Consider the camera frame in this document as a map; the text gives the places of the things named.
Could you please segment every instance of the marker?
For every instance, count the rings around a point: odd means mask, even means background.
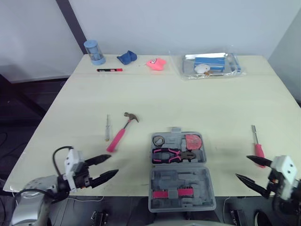
[[[122,68],[97,69],[98,72],[121,72]]]

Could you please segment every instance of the pink pliers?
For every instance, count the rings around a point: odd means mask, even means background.
[[[172,163],[172,162],[182,162],[183,159],[195,159],[196,154],[190,151],[181,152],[177,148],[155,148],[152,150],[153,154],[157,153],[169,153],[171,154],[171,157],[169,159],[159,159],[159,158],[152,158],[152,163],[158,164],[158,163]]]

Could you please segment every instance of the table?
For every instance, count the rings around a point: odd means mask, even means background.
[[[106,153],[106,115],[111,137],[126,122],[124,112],[135,113],[118,149],[106,162],[90,167],[90,175],[119,172],[107,183],[82,189],[77,195],[147,196],[151,166],[151,134],[178,126],[203,135],[215,196],[259,195],[235,176],[239,173],[266,186],[269,169],[246,158],[253,154],[251,124],[255,124],[265,155],[292,157],[301,170],[301,110],[262,56],[240,56],[247,75],[229,79],[183,81],[169,56],[166,69],[152,72],[143,65],[157,56],[138,56],[123,66],[107,55],[102,67],[84,55],[37,127],[12,170],[5,191],[19,191],[30,180],[55,174],[52,152],[64,145],[82,150],[85,158]],[[97,73],[96,68],[124,68],[122,73]],[[67,152],[56,156],[63,170]]]

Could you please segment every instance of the tool case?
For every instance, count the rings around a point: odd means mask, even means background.
[[[197,138],[200,145],[190,137]],[[150,212],[214,210],[216,202],[209,170],[205,167],[206,154],[201,134],[181,132],[181,128],[173,127],[171,132],[154,133],[151,140]],[[176,149],[180,155],[189,152],[195,158],[179,162],[173,155]],[[162,153],[161,150],[169,150],[170,153]],[[170,159],[170,162],[158,159]]]

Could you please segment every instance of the blue cloth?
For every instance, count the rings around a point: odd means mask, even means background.
[[[120,60],[124,65],[128,65],[137,59],[137,55],[129,50],[125,54],[118,56],[117,59]]]

